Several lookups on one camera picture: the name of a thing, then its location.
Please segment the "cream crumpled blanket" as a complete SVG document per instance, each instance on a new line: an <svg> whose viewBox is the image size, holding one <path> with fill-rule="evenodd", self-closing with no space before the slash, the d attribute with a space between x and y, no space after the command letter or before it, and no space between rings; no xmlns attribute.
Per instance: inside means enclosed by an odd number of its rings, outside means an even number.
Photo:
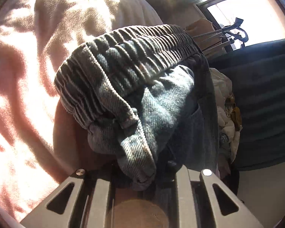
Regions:
<svg viewBox="0 0 285 228"><path fill-rule="evenodd" d="M227 98L234 98L232 93L232 81L215 68L210 68L211 79L215 90L215 100L217 105L218 125L220 131L227 136L227 151L231 162L234 162L240 142L240 132L242 125L236 128L236 123L232 120L233 104L226 104Z"/></svg>

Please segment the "blue denim jeans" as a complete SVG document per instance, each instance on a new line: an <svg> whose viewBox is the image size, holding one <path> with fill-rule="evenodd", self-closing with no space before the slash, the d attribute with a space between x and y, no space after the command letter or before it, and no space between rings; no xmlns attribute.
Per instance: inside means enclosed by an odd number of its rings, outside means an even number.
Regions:
<svg viewBox="0 0 285 228"><path fill-rule="evenodd" d="M54 81L115 182L145 190L182 166L216 170L219 128L207 59L180 26L129 26L81 44Z"/></svg>

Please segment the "mustard yellow garment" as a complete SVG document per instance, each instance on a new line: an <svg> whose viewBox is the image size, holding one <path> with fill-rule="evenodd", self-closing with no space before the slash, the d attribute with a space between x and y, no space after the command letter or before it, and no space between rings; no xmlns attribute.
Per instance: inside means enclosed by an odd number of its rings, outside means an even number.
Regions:
<svg viewBox="0 0 285 228"><path fill-rule="evenodd" d="M230 104L232 106L231 120L234 123L235 130L236 131L241 131L241 129L242 129L242 117L241 117L240 109L236 105L234 95L232 95L231 98L230 98Z"/></svg>

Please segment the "teal window curtain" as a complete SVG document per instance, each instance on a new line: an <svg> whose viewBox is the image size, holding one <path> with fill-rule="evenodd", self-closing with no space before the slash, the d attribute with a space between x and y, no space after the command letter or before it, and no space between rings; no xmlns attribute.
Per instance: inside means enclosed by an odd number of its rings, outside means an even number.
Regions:
<svg viewBox="0 0 285 228"><path fill-rule="evenodd" d="M244 123L235 165L241 171L285 162L285 8L279 0L195 0L216 28L243 19L249 41L209 59L231 79Z"/></svg>

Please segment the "black clothes rack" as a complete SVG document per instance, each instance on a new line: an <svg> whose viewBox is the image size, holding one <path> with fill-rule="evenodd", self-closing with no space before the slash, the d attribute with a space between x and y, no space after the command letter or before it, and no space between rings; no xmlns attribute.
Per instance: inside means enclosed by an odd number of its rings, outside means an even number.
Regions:
<svg viewBox="0 0 285 228"><path fill-rule="evenodd" d="M240 27L243 21L243 19L236 17L234 24L222 27L221 29L215 30L214 32L206 33L205 35L217 33L214 36L221 37L221 43L218 46L210 48L210 51L220 46L224 48L231 46L236 40L242 42L240 48L245 48L245 43L249 41L249 37L246 31Z"/></svg>

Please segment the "pink bed sheet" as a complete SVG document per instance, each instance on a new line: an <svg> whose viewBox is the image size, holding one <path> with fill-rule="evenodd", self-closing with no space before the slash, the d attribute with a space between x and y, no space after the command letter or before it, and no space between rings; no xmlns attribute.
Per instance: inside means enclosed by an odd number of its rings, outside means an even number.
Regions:
<svg viewBox="0 0 285 228"><path fill-rule="evenodd" d="M80 44L162 21L145 0L7 0L0 9L0 207L17 221L78 166L73 121L54 86Z"/></svg>

